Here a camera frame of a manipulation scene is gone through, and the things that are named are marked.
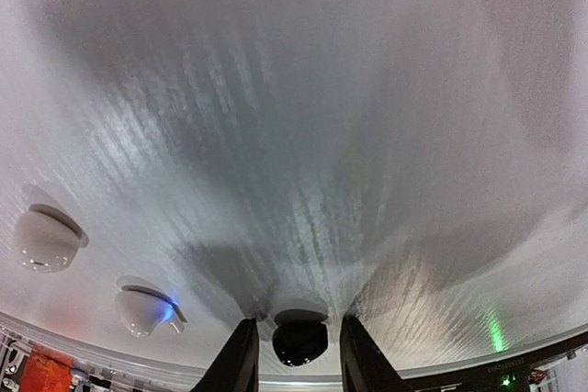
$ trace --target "blue light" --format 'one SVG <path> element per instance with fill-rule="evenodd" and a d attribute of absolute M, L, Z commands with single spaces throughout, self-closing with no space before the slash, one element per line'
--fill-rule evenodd
<path fill-rule="evenodd" d="M 170 298 L 170 300 L 172 301 L 172 303 L 173 303 L 174 305 L 176 305 L 177 307 L 179 307 L 179 303 L 180 303 L 180 302 L 179 302 L 179 300 L 177 299 L 177 293 L 176 293 L 176 291 L 174 291 L 174 292 L 173 292 L 173 293 L 170 295 L 170 297 L 169 297 L 169 298 Z"/>
<path fill-rule="evenodd" d="M 174 307 L 172 307 L 169 303 L 165 304 L 165 315 L 164 315 L 164 321 L 168 321 L 170 318 L 172 318 L 174 316 L 175 312 L 174 312 Z"/>

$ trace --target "textured ceiling panel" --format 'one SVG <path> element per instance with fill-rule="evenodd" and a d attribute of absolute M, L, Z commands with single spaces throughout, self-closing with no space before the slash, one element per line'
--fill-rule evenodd
<path fill-rule="evenodd" d="M 206 367 L 243 314 L 354 308 L 399 369 L 588 322 L 585 0 L 0 0 L 0 309 Z M 70 269 L 9 251 L 51 197 Z M 125 274 L 185 333 L 119 323 Z"/>

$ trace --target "black dome camera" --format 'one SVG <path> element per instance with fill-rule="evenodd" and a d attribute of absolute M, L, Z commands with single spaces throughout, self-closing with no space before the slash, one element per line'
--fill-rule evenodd
<path fill-rule="evenodd" d="M 302 366 L 316 360 L 327 350 L 327 327 L 321 319 L 290 318 L 278 324 L 272 343 L 282 364 Z"/>

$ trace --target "smoke detector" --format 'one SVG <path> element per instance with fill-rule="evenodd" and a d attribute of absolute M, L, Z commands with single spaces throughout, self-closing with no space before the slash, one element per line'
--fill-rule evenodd
<path fill-rule="evenodd" d="M 140 285 L 120 286 L 115 307 L 120 321 L 134 337 L 149 337 L 162 323 L 170 324 L 179 334 L 187 323 L 177 303 L 147 281 L 142 281 Z"/>
<path fill-rule="evenodd" d="M 89 239 L 65 212 L 44 204 L 33 204 L 18 218 L 13 251 L 23 267 L 37 273 L 56 273 L 68 268 L 77 251 Z"/>

